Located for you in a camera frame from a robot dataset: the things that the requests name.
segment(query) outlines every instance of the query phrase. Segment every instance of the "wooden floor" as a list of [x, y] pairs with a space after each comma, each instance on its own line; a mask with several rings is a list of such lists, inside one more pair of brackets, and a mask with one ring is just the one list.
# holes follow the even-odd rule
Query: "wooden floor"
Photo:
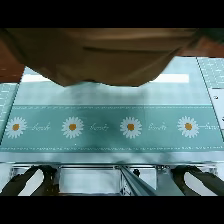
[[[202, 38], [196, 49], [182, 49], [178, 56], [198, 56], [224, 58], [224, 46], [220, 46], [206, 38]], [[20, 64], [9, 52], [4, 43], [0, 40], [0, 83], [19, 83], [24, 71], [24, 65]]]

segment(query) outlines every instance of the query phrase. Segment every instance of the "orange flower center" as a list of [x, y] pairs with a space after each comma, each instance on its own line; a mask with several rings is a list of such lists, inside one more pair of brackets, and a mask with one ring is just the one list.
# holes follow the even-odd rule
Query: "orange flower center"
[[19, 124], [14, 124], [14, 125], [12, 126], [12, 130], [13, 130], [13, 131], [17, 131], [17, 130], [19, 130]]
[[128, 124], [128, 130], [133, 131], [135, 129], [135, 126], [133, 124]]
[[71, 131], [74, 131], [74, 130], [76, 129], [76, 124], [70, 124], [70, 125], [69, 125], [69, 129], [70, 129]]
[[192, 124], [186, 123], [185, 128], [190, 131], [192, 129]]

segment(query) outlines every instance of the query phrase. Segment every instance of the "metal rod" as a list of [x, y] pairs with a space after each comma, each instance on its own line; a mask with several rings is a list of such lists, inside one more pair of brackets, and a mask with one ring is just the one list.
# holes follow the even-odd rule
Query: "metal rod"
[[134, 196], [156, 196], [155, 190], [125, 166], [119, 167]]

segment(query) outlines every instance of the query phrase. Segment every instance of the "brown fabric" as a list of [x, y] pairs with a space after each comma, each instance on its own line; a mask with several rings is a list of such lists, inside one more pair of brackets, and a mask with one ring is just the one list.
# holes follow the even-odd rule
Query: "brown fabric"
[[190, 28], [9, 28], [0, 38], [20, 61], [62, 85], [93, 80], [139, 86], [194, 38]]

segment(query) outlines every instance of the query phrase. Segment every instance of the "daisy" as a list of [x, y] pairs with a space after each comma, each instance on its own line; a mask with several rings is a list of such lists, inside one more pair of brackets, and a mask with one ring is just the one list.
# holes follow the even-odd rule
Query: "daisy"
[[15, 117], [14, 119], [11, 119], [10, 122], [8, 122], [5, 131], [8, 138], [17, 138], [23, 134], [23, 131], [25, 131], [26, 128], [27, 126], [25, 119], [21, 117]]
[[83, 121], [78, 117], [69, 117], [65, 122], [63, 122], [63, 135], [65, 135], [66, 138], [75, 138], [82, 134], [81, 131], [83, 130], [83, 126]]
[[179, 131], [182, 131], [182, 135], [185, 137], [194, 138], [199, 133], [199, 127], [194, 118], [182, 117], [179, 119], [177, 127]]
[[126, 138], [135, 138], [141, 134], [142, 125], [138, 119], [135, 118], [127, 118], [123, 119], [120, 125], [120, 131], [123, 132], [123, 135], [126, 135]]

